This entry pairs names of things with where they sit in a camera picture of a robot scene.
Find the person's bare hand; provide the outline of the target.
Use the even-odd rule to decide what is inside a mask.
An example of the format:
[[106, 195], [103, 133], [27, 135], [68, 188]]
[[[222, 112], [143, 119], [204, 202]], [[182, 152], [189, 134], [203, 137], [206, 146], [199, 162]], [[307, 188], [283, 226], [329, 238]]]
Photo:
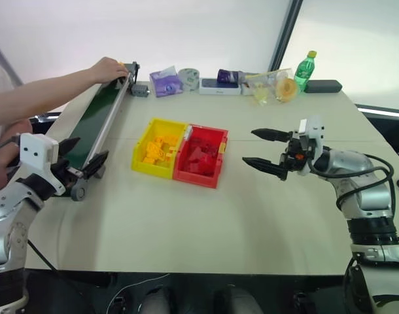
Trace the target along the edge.
[[128, 75], [123, 63], [103, 57], [88, 70], [88, 76], [94, 84], [103, 84]]

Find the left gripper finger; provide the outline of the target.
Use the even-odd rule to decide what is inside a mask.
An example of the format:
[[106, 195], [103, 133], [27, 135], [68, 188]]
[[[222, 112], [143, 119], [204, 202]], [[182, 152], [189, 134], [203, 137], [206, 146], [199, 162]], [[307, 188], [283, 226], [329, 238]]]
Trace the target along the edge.
[[60, 160], [68, 160], [67, 156], [69, 152], [71, 152], [77, 143], [80, 141], [79, 137], [72, 137], [64, 139], [63, 141], [58, 143], [58, 161]]
[[109, 151], [105, 150], [94, 155], [94, 157], [88, 162], [88, 164], [82, 169], [83, 177], [90, 179], [95, 177], [101, 179], [105, 173], [105, 161], [109, 155]]

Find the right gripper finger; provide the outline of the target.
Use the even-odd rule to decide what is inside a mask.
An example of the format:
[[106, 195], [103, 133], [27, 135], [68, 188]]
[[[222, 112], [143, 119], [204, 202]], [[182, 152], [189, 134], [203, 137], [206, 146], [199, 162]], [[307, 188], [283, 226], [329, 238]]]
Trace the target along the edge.
[[261, 172], [276, 176], [278, 179], [285, 181], [288, 170], [283, 166], [273, 164], [269, 160], [257, 157], [242, 157], [242, 160], [248, 165]]
[[289, 142], [292, 139], [293, 132], [285, 132], [268, 128], [258, 128], [251, 133], [266, 141]]

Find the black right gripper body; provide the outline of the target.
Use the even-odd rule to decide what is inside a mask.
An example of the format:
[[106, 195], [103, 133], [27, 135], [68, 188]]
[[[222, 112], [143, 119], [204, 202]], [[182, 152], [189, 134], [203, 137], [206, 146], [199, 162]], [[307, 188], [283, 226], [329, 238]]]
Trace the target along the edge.
[[287, 143], [286, 149], [281, 154], [279, 160], [282, 172], [310, 173], [311, 170], [308, 165], [309, 155], [307, 149], [303, 147], [298, 133], [295, 131], [282, 131], [279, 140]]

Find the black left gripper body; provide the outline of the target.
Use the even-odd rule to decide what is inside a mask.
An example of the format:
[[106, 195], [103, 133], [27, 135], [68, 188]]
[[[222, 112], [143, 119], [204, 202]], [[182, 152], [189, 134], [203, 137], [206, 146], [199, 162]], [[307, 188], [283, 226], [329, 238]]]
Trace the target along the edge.
[[72, 167], [69, 160], [61, 158], [50, 166], [50, 170], [66, 189], [88, 186], [88, 180], [83, 170]]

